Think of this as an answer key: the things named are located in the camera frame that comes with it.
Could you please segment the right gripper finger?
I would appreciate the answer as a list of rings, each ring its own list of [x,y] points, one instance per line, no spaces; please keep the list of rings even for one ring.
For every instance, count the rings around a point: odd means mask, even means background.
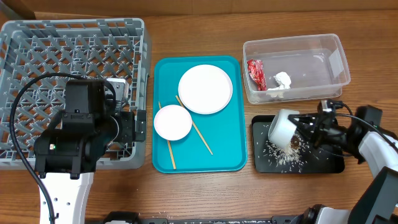
[[[317,113],[290,114],[288,120],[294,124],[315,124],[320,115]]]
[[[309,143],[314,144],[317,140],[315,123],[294,123],[296,130]]]

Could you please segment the grey bowl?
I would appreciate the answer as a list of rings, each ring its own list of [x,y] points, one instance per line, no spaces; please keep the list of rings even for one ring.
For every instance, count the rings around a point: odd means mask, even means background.
[[[281,149],[285,149],[290,144],[295,134],[296,125],[289,120],[289,115],[299,114],[299,111],[281,109],[272,120],[268,132],[268,140]]]

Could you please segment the white rice pile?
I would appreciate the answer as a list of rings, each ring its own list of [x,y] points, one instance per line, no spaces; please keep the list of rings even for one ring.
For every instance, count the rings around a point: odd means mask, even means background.
[[[284,149],[268,138],[270,122],[252,126],[254,166],[259,173],[321,173],[320,158],[314,156],[310,144],[295,133]]]

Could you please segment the pink small plate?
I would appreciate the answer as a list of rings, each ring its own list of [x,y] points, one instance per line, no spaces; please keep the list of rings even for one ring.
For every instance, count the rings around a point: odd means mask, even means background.
[[[156,133],[169,141],[183,139],[193,125],[190,113],[179,105],[167,105],[162,107],[154,118]]]

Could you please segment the white tissue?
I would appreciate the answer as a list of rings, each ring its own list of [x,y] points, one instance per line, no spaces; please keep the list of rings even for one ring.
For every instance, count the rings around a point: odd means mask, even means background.
[[[279,72],[278,74],[274,75],[274,79],[279,86],[275,88],[269,88],[268,95],[270,95],[272,98],[283,98],[284,91],[289,90],[292,84],[290,76],[286,72]]]

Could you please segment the red snack wrapper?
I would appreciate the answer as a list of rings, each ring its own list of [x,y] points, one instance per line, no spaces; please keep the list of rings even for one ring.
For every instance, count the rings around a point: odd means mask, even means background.
[[[247,65],[249,76],[257,85],[257,90],[266,91],[266,77],[262,60],[250,59],[248,60]]]

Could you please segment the large white plate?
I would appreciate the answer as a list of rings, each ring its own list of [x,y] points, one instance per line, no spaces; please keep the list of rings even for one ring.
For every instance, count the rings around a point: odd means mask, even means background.
[[[213,114],[228,105],[233,95],[229,75],[214,65],[197,65],[188,69],[178,83],[178,97],[190,111]]]

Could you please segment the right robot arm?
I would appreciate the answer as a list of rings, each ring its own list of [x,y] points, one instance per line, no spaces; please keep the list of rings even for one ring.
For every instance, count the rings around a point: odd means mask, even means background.
[[[382,110],[370,105],[348,114],[347,128],[336,123],[339,116],[337,107],[326,104],[317,113],[287,118],[314,148],[334,146],[365,162],[373,181],[351,210],[314,205],[292,223],[397,223],[397,135],[380,126]]]

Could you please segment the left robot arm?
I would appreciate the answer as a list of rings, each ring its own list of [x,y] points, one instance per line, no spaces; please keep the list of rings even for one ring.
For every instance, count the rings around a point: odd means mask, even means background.
[[[129,84],[122,78],[70,80],[65,108],[35,140],[41,223],[84,223],[98,160],[113,145],[146,142],[146,111],[125,111]]]

